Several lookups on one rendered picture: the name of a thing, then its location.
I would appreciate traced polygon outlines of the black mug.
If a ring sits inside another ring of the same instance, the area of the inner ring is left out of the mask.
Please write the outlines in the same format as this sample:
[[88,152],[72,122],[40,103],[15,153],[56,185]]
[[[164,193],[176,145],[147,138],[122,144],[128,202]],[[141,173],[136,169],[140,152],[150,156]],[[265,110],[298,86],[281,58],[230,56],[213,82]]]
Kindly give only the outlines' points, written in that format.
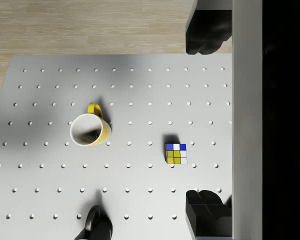
[[88,212],[83,230],[74,240],[111,240],[113,225],[100,205],[94,205]]

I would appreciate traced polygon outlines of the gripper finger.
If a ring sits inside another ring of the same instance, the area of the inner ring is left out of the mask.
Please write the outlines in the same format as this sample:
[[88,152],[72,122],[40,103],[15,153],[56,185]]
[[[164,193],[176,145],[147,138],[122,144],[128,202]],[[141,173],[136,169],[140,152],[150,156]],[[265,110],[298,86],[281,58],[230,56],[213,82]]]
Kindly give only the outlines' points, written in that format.
[[210,190],[188,190],[185,213],[193,238],[231,238],[232,209]]
[[189,55],[209,55],[232,36],[231,10],[195,10],[185,33]]

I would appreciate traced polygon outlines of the yellow mug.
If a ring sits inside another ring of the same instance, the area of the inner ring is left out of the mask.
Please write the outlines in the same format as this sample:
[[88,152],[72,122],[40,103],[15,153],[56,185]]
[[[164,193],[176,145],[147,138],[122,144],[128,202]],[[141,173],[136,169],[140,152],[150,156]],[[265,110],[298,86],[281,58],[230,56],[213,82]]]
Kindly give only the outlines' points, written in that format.
[[69,134],[76,145],[90,147],[107,142],[112,135],[112,129],[104,120],[100,105],[90,103],[87,113],[79,115],[72,121]]

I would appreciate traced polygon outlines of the puzzle cube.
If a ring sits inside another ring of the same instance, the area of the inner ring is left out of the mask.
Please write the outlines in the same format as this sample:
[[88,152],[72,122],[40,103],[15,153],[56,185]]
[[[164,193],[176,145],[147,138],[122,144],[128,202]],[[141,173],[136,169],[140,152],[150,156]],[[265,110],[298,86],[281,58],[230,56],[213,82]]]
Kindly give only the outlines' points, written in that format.
[[165,162],[169,165],[186,165],[187,145],[181,143],[167,143],[164,146]]

